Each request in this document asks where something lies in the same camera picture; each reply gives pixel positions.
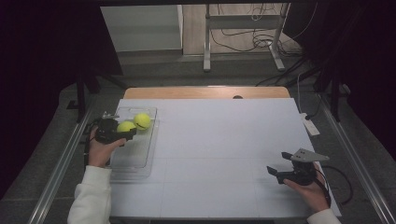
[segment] white tabletop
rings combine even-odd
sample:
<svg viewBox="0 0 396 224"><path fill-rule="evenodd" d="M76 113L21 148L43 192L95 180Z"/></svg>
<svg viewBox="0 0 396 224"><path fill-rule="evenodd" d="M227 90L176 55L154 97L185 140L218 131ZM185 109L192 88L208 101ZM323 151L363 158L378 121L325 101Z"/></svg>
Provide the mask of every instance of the white tabletop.
<svg viewBox="0 0 396 224"><path fill-rule="evenodd" d="M314 150L293 99L120 100L122 106L157 107L160 125L151 175L111 184L111 216L311 215L300 195L266 169L291 171L282 151Z"/></svg>

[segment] cable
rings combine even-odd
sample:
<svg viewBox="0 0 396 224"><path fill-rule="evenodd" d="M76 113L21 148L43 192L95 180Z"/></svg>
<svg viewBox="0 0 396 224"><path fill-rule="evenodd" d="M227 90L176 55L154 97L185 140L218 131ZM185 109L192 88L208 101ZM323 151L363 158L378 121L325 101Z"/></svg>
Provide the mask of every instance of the cable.
<svg viewBox="0 0 396 224"><path fill-rule="evenodd" d="M283 48L283 43L282 41L278 41L278 49L277 51L279 52L280 55L284 56L284 57L302 57L303 53L301 52L302 49L298 49L298 51L285 51L285 49Z"/></svg>
<svg viewBox="0 0 396 224"><path fill-rule="evenodd" d="M259 83L257 83L257 84L255 85L255 87L260 86L260 84L262 84L263 82L269 81L269 80L271 80L271 79L274 79L274 78L280 77L280 76L282 76L282 75L278 75L278 76L275 76L275 77L269 77L269 78L267 78L267 79L265 79L265 80L262 80L262 81L260 81Z"/></svg>
<svg viewBox="0 0 396 224"><path fill-rule="evenodd" d="M318 114L322 99L323 99L323 97L320 97L320 101L318 103L318 107L317 107L317 110L315 111L315 113L313 115L306 115L305 119L312 119L314 116L316 116Z"/></svg>
<svg viewBox="0 0 396 224"><path fill-rule="evenodd" d="M342 175L344 177L344 179L346 180L348 186L349 186L349 196L347 197L346 200L344 200L343 202L341 202L341 205L346 205L347 203L349 203L352 198L353 198L353 188L352 185L350 184L349 179L347 178L347 176L339 169L333 167L333 166L329 166L329 165L322 165L322 168L329 168L329 169L333 169L334 171L338 172L340 175Z"/></svg>
<svg viewBox="0 0 396 224"><path fill-rule="evenodd" d="M260 32L260 31L268 31L267 29L260 29L260 30L252 30L252 31L245 31L245 32L239 32L239 33L234 33L234 34L224 34L223 30L221 32L223 35L243 35L243 34L248 34L248 33L254 33L254 32Z"/></svg>
<svg viewBox="0 0 396 224"><path fill-rule="evenodd" d="M320 171L317 170L324 178L324 181L326 183L327 188L322 184L322 182L320 182L317 178L313 178L314 182L317 183L317 185L322 189L323 194L324 194L324 198L326 199L327 205L329 205L329 207L332 206L332 197L330 197L330 188L329 188L329 182L326 179L326 176L324 176L324 174Z"/></svg>
<svg viewBox="0 0 396 224"><path fill-rule="evenodd" d="M278 79L277 81L274 83L274 85L277 86L277 83L280 81L280 79L282 79L283 77L285 77L287 74L291 73L292 71L296 70L298 67L300 67L303 63L305 63L308 59L304 56L301 59L299 59L294 65L292 65L290 68L288 68L288 70L286 70Z"/></svg>
<svg viewBox="0 0 396 224"><path fill-rule="evenodd" d="M256 32L253 32L252 42L253 42L254 47L262 49L262 48L267 48L267 47L271 46L273 39L268 39L268 38L260 39L258 37L259 36L268 36L268 37L274 38L272 35L255 35L255 34L256 34Z"/></svg>
<svg viewBox="0 0 396 224"><path fill-rule="evenodd" d="M301 114L301 105L300 105L300 75L302 73L300 73L297 76L297 103L298 103L298 112Z"/></svg>
<svg viewBox="0 0 396 224"><path fill-rule="evenodd" d="M253 11L251 12L251 19L253 21L259 21L262 18L262 8L264 7L264 3L262 3L262 7L260 8L260 12L259 12L259 16L254 14L254 10L257 8L253 8Z"/></svg>
<svg viewBox="0 0 396 224"><path fill-rule="evenodd" d="M300 36L303 32L305 32L305 30L309 27L309 25L311 24L312 20L314 19L315 13L316 13L316 11L317 11L317 8L318 8L318 2L315 4L314 12L312 13L311 19L309 20L309 22L308 22L308 24L305 26L305 28L304 28L299 34L297 34L296 36L294 36L294 37L290 38L289 40L285 41L285 43L288 42L288 41L291 41L291 40L294 39L294 38L297 38L297 37Z"/></svg>
<svg viewBox="0 0 396 224"><path fill-rule="evenodd" d="M220 45L220 46L223 46L224 48L227 48L227 49L233 49L233 50L236 50L236 51L239 51L239 52L248 52L248 51L251 51L251 50L254 50L254 49L257 48L257 47L253 47L252 49L235 49L235 48L232 48L232 47L230 47L230 46L223 45L223 44L220 44L219 42L217 42L216 39L215 39L215 37L213 36L212 30L210 30L210 34L212 35L212 39L213 39L213 41L214 41L216 44L218 44L218 45Z"/></svg>

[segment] gray floor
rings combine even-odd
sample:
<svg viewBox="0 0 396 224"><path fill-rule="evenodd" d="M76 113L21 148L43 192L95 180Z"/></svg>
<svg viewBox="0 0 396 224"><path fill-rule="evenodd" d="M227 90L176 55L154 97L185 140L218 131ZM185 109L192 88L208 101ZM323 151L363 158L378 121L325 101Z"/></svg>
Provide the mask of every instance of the gray floor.
<svg viewBox="0 0 396 224"><path fill-rule="evenodd" d="M286 66L291 66L295 60L293 58L286 59ZM183 57L177 54L164 54L161 57L123 54L120 56L120 61L124 76L119 77L119 79L136 87L254 86L265 78L279 75L275 69L274 62L268 54L215 55L212 60L210 73L203 72L202 57ZM298 72L296 71L289 78L296 77ZM98 78L98 80L101 83L102 90L97 94L98 100L93 107L91 119L99 117L104 110L114 112L118 100L123 95L123 90L113 83L101 78ZM301 109L308 114L314 113L319 103L317 95L312 90L314 81L315 77L311 77L301 82L300 85ZM289 91L297 102L297 87L289 88ZM0 202L0 220L2 223L26 223L32 214L37 200L64 150L64 146L76 127L77 111L66 109L68 103L76 99L77 91L74 85L65 88L61 92L60 104L51 124L35 149L32 158L27 162L21 174L7 192L7 195ZM345 127L349 138L359 150L359 156L387 199L393 214L395 214L396 164L388 152L356 117L348 106L346 99L341 98L340 101L341 123ZM346 157L342 145L322 110L313 118L313 121L321 132L320 136L311 139L315 150L318 153L328 155L331 160L327 163L342 170L348 176L354 188L352 201L346 205L339 205L343 214L340 218L341 221L343 223L380 223L381 221L374 210L370 198L364 191ZM68 210L74 200L74 189L76 184L81 181L83 175L82 151L83 145L79 145L76 148L64 180L55 195L45 223L66 223ZM338 203L342 202L349 193L346 181L331 170L325 170L325 174L329 178L335 200ZM147 220L133 220L130 223L149 222ZM275 223L297 224L304 223L304 220L281 219L276 220Z"/></svg>

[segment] white wall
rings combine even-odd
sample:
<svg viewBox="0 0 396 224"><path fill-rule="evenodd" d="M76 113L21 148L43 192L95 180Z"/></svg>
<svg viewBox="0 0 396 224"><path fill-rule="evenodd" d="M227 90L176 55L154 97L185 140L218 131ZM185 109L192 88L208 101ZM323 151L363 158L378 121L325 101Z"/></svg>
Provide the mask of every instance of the white wall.
<svg viewBox="0 0 396 224"><path fill-rule="evenodd" d="M101 9L116 52L181 49L177 6Z"/></svg>

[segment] white sleeve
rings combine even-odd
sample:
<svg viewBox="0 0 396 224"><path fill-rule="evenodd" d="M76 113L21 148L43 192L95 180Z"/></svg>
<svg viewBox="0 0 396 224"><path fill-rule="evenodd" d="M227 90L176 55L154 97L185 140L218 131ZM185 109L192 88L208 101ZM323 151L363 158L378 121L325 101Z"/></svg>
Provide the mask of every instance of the white sleeve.
<svg viewBox="0 0 396 224"><path fill-rule="evenodd" d="M341 224L330 208L315 213L307 221L309 224Z"/></svg>
<svg viewBox="0 0 396 224"><path fill-rule="evenodd" d="M75 191L67 223L107 224L110 216L111 170L87 166L81 184Z"/></svg>

